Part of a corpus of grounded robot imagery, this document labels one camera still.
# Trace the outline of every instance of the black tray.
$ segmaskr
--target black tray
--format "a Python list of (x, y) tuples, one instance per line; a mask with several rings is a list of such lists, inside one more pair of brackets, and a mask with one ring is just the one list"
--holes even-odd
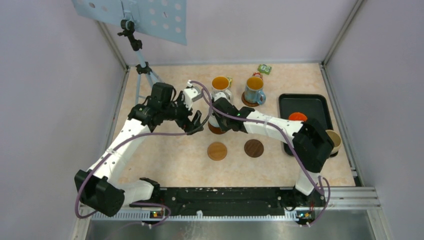
[[(290, 114), (300, 112), (308, 118), (318, 120), (324, 129), (333, 130), (329, 106), (323, 95), (284, 93), (278, 98), (278, 107), (280, 118), (282, 119), (289, 119)], [(286, 143), (284, 143), (284, 151), (288, 155), (293, 156)]]

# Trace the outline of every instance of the beige marble tabletop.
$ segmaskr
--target beige marble tabletop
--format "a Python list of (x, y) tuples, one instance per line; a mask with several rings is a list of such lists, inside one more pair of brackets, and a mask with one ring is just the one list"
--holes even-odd
[[(264, 75), (266, 103), (256, 110), (278, 116), (278, 97), (284, 93), (321, 94), (327, 98), (334, 129), (338, 126), (317, 63), (270, 64), (270, 75)], [(177, 92), (184, 89), (187, 80), (204, 83), (209, 90), (211, 81), (217, 76), (232, 77), (233, 104), (241, 108), (241, 95), (246, 80), (256, 71), (258, 64), (240, 65), (181, 65), (153, 66), (154, 71)], [(135, 104), (137, 72), (132, 68), (125, 88), (122, 105), (117, 118), (114, 137), (120, 132), (128, 113)], [(146, 78), (141, 80), (140, 94), (148, 96), (150, 87)], [(206, 114), (207, 104), (201, 99), (194, 103), (194, 110)], [(155, 132), (181, 133), (175, 122), (164, 122)], [(250, 139), (260, 140), (264, 145), (263, 155), (251, 158), (244, 152)], [(228, 149), (221, 161), (208, 157), (207, 148), (213, 142), (222, 142)], [(207, 126), (202, 132), (191, 136), (150, 136), (138, 147), (119, 179), (121, 183), (146, 177), (160, 183), (162, 187), (290, 187), (294, 186), (300, 167), (296, 160), (282, 151), (281, 142), (266, 136), (227, 132), (216, 135)], [(332, 186), (354, 186), (351, 168), (344, 147), (336, 157), (328, 159), (322, 175)]]

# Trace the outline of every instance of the light blue board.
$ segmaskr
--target light blue board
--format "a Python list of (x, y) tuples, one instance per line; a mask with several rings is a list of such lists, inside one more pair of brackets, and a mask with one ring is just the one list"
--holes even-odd
[(72, 0), (78, 15), (121, 26), (132, 20), (135, 31), (187, 45), (186, 0)]

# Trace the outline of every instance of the dark brown coaster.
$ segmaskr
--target dark brown coaster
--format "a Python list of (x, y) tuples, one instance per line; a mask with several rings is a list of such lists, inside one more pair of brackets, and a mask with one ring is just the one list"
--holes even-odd
[(213, 142), (207, 148), (207, 155), (214, 161), (221, 161), (227, 156), (227, 147), (222, 142)]
[(244, 144), (244, 151), (251, 158), (260, 157), (264, 153), (264, 145), (256, 139), (251, 139)]
[(245, 99), (245, 93), (244, 92), (241, 95), (241, 101), (244, 103), (244, 105), (246, 105), (248, 107), (251, 107), (251, 108), (254, 108), (254, 107), (259, 106), (259, 103), (250, 103), (250, 102), (246, 101), (246, 99)]
[(221, 130), (221, 128), (212, 126), (209, 122), (207, 123), (207, 126), (209, 127), (209, 130), (214, 134), (221, 135), (226, 133), (226, 131)]

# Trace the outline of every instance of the beige cup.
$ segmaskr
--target beige cup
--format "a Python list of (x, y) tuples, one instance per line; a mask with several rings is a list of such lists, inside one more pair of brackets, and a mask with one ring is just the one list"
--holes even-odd
[(328, 134), (332, 142), (334, 143), (334, 148), (331, 151), (331, 154), (335, 154), (339, 151), (340, 147), (342, 146), (342, 137), (335, 132), (334, 130), (327, 129), (325, 132)]
[(212, 95), (223, 92), (233, 102), (233, 93), (230, 91), (231, 81), (225, 76), (217, 76), (212, 80)]

